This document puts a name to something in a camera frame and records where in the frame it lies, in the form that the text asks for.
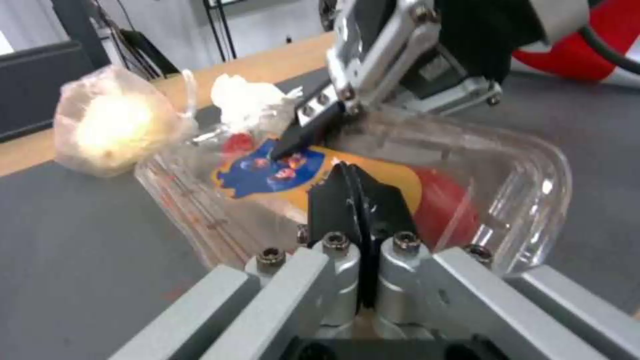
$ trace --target clear plastic bag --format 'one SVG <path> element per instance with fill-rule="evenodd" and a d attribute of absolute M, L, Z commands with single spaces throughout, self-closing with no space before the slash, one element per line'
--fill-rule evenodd
<path fill-rule="evenodd" d="M 217 168 L 254 151 L 269 136 L 216 126 L 136 168 L 137 178 L 208 267 L 242 268 L 265 247 L 298 246 L 298 226 L 307 221 L 304 206 L 291 197 L 233 197 L 212 181 Z M 493 254 L 497 274 L 545 259 L 572 192 L 566 159 L 552 145 L 449 118 L 385 109 L 343 128 L 327 146 L 342 151 L 338 160 L 375 161 L 367 172 L 385 163 L 415 173 L 422 187 L 417 198 L 401 191 L 426 245 L 435 252 L 481 245 Z M 388 183 L 397 174 L 372 175 Z"/>
<path fill-rule="evenodd" d="M 162 146 L 193 136 L 195 83 L 190 72 L 183 74 L 190 104 L 184 114 L 153 85 L 114 65 L 64 85 L 54 116 L 56 161 L 114 176 Z"/>

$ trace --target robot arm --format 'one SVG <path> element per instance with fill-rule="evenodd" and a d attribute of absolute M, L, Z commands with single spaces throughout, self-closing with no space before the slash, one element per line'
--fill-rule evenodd
<path fill-rule="evenodd" d="M 308 196 L 305 247 L 219 265 L 110 359 L 640 359 L 640 323 L 548 266 L 430 252 L 400 190 L 355 165 Z"/>
<path fill-rule="evenodd" d="M 586 0 L 350 1 L 327 52 L 330 82 L 298 106 L 272 158 L 381 103 L 444 115 L 497 104 L 515 49 L 551 44 L 588 20 Z"/>

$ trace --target transparent plastic lid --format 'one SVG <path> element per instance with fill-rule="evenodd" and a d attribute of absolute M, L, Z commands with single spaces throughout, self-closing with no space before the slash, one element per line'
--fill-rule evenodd
<path fill-rule="evenodd" d="M 554 146 L 451 118 L 391 108 L 368 113 L 331 136 L 328 149 L 313 147 L 267 165 L 271 172 L 265 176 L 262 158 L 274 141 L 270 136 L 217 126 L 136 168 L 209 268 L 242 268 L 266 247 L 299 246 L 307 190 L 340 161 L 397 186 L 431 251 L 480 245 L 499 275 L 545 259 L 571 197 L 570 170 Z M 247 190 L 246 180 L 258 177 L 259 184 Z M 282 178 L 296 180 L 283 187 Z"/>

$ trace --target red and white object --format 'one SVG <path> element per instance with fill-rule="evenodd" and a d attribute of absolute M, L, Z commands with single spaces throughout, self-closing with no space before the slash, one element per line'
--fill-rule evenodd
<path fill-rule="evenodd" d="M 606 0 L 591 11 L 591 27 L 620 54 L 640 62 L 640 0 Z M 532 45 L 513 53 L 513 70 L 640 88 L 640 76 L 596 54 L 578 33 L 553 47 Z"/>

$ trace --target blue label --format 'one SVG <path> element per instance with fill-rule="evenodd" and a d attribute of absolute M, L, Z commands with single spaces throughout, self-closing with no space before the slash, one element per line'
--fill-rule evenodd
<path fill-rule="evenodd" d="M 272 162 L 269 153 L 276 140 L 266 140 L 251 154 L 231 164 L 228 172 L 219 171 L 222 188 L 233 189 L 234 199 L 254 193 L 284 192 L 297 188 L 313 179 L 324 162 L 322 152 L 305 150 L 289 158 Z"/>

